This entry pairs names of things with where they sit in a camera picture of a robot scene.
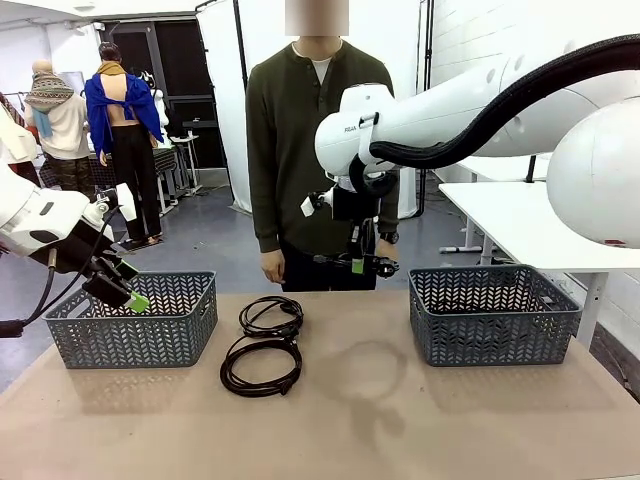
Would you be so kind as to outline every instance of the blue sweater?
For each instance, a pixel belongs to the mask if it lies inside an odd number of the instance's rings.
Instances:
[[[111,134],[107,105],[120,105],[124,108],[126,120],[135,120],[137,118],[156,137],[158,142],[164,142],[158,110],[156,110],[149,85],[143,80],[127,74],[127,95],[124,102],[107,98],[99,73],[96,73],[93,78],[87,81],[84,91],[87,97],[91,141],[98,158],[100,158],[101,152],[111,153],[113,146],[113,135]]]

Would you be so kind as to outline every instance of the basket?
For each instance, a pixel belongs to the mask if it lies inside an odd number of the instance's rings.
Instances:
[[[79,290],[45,316],[67,368],[195,365],[218,322],[215,273],[145,272],[131,282],[149,299],[142,314]]]
[[[581,307],[523,265],[409,272],[411,327],[429,365],[564,361]]]

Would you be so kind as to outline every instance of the gray floor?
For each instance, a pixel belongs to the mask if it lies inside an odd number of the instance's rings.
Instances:
[[[432,192],[437,186],[430,184]],[[165,242],[128,257],[140,270],[215,270],[220,293],[267,293],[279,291],[264,279],[260,270],[258,245],[250,217],[232,210],[231,193],[223,188],[183,200],[163,218]],[[407,288],[407,270],[442,265],[475,265],[478,255],[440,255],[441,246],[459,244],[464,239],[462,216],[439,195],[430,194],[420,218],[400,224],[399,244],[402,270],[392,279],[379,282],[380,289]],[[0,318],[24,318],[33,310],[44,286],[46,269],[30,260],[10,255],[0,258]],[[61,291],[69,277],[58,277],[53,295]],[[23,338],[0,340],[0,392],[52,343],[43,321],[28,327]],[[620,365],[640,387],[640,368],[628,352],[610,335],[598,329],[594,355],[621,380]]]

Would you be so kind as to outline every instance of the basket rim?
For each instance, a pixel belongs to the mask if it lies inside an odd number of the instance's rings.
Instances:
[[[175,271],[144,271],[144,272],[139,272],[137,276],[142,276],[142,275],[163,275],[163,274],[169,274],[169,275],[201,275],[201,274],[206,274],[206,275],[211,275],[211,279],[209,280],[209,283],[206,285],[204,292],[206,292],[209,288],[211,288],[211,286],[213,284],[215,284],[215,280],[217,278],[217,272],[213,271],[213,270],[199,270],[199,271],[185,271],[185,270],[175,270]],[[54,313],[58,312],[61,308],[62,308],[62,304],[64,302],[66,302],[67,300],[69,300],[70,298],[72,298],[74,295],[76,294],[86,294],[87,296],[90,297],[90,295],[85,292],[84,290],[82,290],[82,287],[77,288],[76,290],[73,291],[73,293],[70,293],[68,295],[66,295],[64,298],[60,299],[60,301],[54,306],[54,308],[52,308],[51,310],[49,310],[48,313],[46,313],[42,319],[46,322],[56,322],[56,323],[63,323],[63,322],[78,322],[78,321],[85,321],[85,320],[128,320],[128,321],[139,321],[139,322],[144,322],[144,321],[154,321],[154,320],[158,320],[159,318],[165,318],[165,319],[171,319],[171,320],[177,320],[177,319],[184,319],[187,318],[191,315],[193,315],[198,307],[200,306],[200,304],[202,303],[203,300],[203,296],[200,297],[200,299],[194,304],[193,308],[183,314],[183,315],[157,315],[157,316],[149,316],[149,315],[145,315],[145,316],[141,316],[141,315],[130,315],[130,316],[113,316],[113,317],[97,317],[97,318],[50,318],[50,315],[53,315]]]
[[[434,272],[434,271],[444,271],[444,270],[448,270],[448,271],[455,271],[455,270],[516,270],[516,269],[525,269],[525,270],[530,270],[531,272],[537,274],[540,276],[541,280],[543,282],[545,282],[548,286],[553,287],[555,290],[557,290],[562,296],[565,297],[566,300],[568,300],[571,304],[573,304],[575,306],[575,310],[554,310],[554,311],[550,311],[550,312],[480,312],[480,313],[431,313],[430,310],[427,309],[427,307],[425,307],[424,305],[424,301],[422,300],[422,296],[417,294],[417,287],[415,285],[415,282],[413,280],[413,273],[415,272]],[[571,298],[569,295],[567,295],[565,292],[563,292],[562,290],[560,290],[556,285],[554,285],[553,282],[551,282],[551,280],[549,280],[545,275],[542,274],[542,272],[540,272],[537,268],[532,267],[531,265],[526,265],[526,264],[513,264],[513,265],[469,265],[466,267],[433,267],[433,268],[414,268],[409,270],[408,272],[409,275],[409,285],[411,287],[411,291],[412,292],[416,292],[416,297],[418,297],[418,301],[420,302],[420,307],[422,308],[423,312],[426,312],[427,314],[429,314],[432,317],[436,317],[436,318],[450,318],[450,317],[465,317],[465,318],[469,318],[469,319],[474,319],[474,318],[479,318],[479,317],[497,317],[497,316],[504,316],[504,315],[518,315],[518,316],[533,316],[533,315],[539,315],[541,313],[546,313],[546,314],[556,314],[556,315],[561,315],[561,314],[582,314],[582,311],[584,310],[584,308],[578,304],[578,302],[576,302],[573,298]]]

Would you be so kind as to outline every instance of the white curtain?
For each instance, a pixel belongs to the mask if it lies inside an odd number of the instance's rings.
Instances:
[[[284,35],[284,0],[240,0],[247,70],[294,38]],[[345,40],[383,61],[399,100],[416,94],[420,0],[351,0]],[[236,206],[251,211],[247,168],[244,85],[232,0],[219,0],[198,14],[215,86],[220,133]],[[415,171],[401,172],[401,218],[417,211]]]

